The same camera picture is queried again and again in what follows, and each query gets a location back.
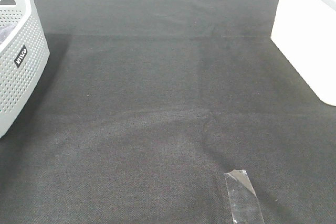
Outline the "grey towel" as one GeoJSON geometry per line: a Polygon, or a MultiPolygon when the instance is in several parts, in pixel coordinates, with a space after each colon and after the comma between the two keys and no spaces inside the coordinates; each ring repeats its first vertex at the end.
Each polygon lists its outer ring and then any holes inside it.
{"type": "Polygon", "coordinates": [[[11,32],[14,30],[15,25],[14,24],[7,24],[5,26],[1,26],[0,28],[0,44],[2,44],[6,38],[11,34],[11,32]]]}

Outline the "white storage bin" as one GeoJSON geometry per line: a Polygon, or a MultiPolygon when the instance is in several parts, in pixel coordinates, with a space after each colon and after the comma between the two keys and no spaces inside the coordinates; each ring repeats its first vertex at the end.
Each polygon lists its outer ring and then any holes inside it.
{"type": "Polygon", "coordinates": [[[271,40],[324,103],[335,105],[335,0],[278,0],[271,40]]]}

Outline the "black table mat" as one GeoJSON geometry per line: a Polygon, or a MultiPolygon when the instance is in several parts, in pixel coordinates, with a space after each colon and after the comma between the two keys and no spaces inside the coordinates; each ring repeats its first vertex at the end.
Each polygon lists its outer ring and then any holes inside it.
{"type": "Polygon", "coordinates": [[[35,0],[50,57],[1,139],[1,223],[335,223],[335,108],[270,39],[278,0],[35,0]]]}

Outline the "grey perforated laundry basket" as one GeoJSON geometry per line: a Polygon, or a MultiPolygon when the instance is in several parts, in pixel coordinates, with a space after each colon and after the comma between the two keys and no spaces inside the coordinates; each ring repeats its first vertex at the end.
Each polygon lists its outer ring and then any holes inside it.
{"type": "Polygon", "coordinates": [[[1,6],[1,26],[14,25],[1,43],[1,136],[35,89],[50,51],[34,0],[1,6]]]}

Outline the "clear tape strip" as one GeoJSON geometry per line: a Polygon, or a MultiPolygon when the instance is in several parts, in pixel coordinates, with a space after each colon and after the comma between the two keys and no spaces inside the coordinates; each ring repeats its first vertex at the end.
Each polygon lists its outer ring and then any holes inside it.
{"type": "Polygon", "coordinates": [[[233,223],[264,224],[259,200],[245,170],[225,173],[233,223]]]}

